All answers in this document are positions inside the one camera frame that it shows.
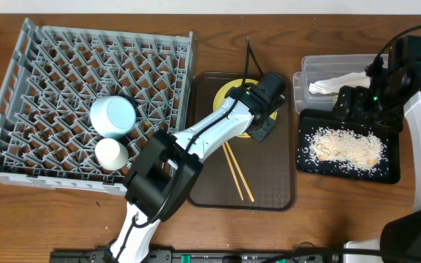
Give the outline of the white plastic wrapper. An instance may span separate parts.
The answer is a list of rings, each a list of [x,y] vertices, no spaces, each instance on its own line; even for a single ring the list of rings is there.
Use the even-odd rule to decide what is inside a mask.
[[[340,77],[330,78],[328,80],[318,80],[311,83],[308,87],[308,92],[311,94],[337,94],[343,86],[350,87],[364,87],[370,86],[371,79],[364,72],[352,72]]]

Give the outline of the wooden chopstick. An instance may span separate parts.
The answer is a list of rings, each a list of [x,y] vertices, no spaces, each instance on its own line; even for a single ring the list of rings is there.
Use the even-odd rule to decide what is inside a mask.
[[[226,160],[227,160],[227,163],[228,163],[228,165],[229,165],[230,172],[231,172],[231,174],[232,174],[232,177],[233,177],[233,180],[234,180],[234,183],[235,183],[236,189],[237,189],[237,191],[238,191],[238,193],[239,193],[240,199],[243,201],[243,200],[244,200],[243,193],[242,193],[242,191],[241,191],[241,188],[240,188],[240,185],[239,185],[239,182],[238,182],[237,176],[236,176],[236,174],[235,174],[235,170],[234,170],[234,167],[233,167],[233,163],[232,163],[232,160],[231,160],[231,158],[230,158],[230,148],[229,148],[229,146],[228,146],[228,143],[227,143],[227,142],[226,142],[226,143],[224,143],[224,144],[222,145],[222,148],[223,148],[223,150],[224,150],[224,155],[225,155]]]
[[[243,186],[244,186],[244,188],[245,188],[245,190],[246,190],[246,192],[247,192],[247,194],[249,196],[249,199],[251,200],[251,202],[254,202],[254,197],[253,197],[253,194],[251,192],[251,189],[249,188],[249,186],[248,186],[248,184],[246,182],[246,179],[244,177],[244,174],[243,174],[243,172],[242,172],[242,170],[240,168],[240,165],[239,165],[237,159],[235,158],[235,155],[234,155],[234,153],[233,153],[233,151],[232,151],[229,143],[228,143],[228,146],[230,148],[230,158],[232,160],[233,167],[234,167],[235,174],[237,176],[239,185],[240,185],[240,182],[242,182],[242,184],[243,184]]]

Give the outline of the white cup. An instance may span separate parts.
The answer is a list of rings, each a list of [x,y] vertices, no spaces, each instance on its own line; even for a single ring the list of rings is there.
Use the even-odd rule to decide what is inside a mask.
[[[121,169],[129,159],[127,149],[111,138],[101,139],[96,144],[94,152],[100,166],[107,170]]]

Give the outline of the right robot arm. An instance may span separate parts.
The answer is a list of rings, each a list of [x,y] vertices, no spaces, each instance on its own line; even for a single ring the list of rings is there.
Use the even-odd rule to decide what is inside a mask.
[[[338,120],[365,122],[399,132],[404,123],[411,134],[415,190],[411,214],[386,224],[380,237],[349,241],[344,262],[417,262],[421,260],[421,37],[394,37],[365,70],[368,89],[344,86],[333,114]]]

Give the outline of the light blue bowl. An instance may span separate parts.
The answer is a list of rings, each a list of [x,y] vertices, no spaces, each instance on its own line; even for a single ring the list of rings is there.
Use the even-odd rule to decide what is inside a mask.
[[[134,128],[137,115],[129,100],[121,96],[103,96],[91,105],[89,118],[98,134],[119,139]]]

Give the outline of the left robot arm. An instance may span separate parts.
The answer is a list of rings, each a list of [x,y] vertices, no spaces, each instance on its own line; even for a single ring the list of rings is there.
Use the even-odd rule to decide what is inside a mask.
[[[109,248],[109,262],[141,262],[159,223],[184,203],[203,162],[228,140],[247,133],[263,141],[275,126],[271,115],[284,103],[279,84],[244,83],[226,92],[217,110],[195,125],[156,131],[126,174],[126,218]]]

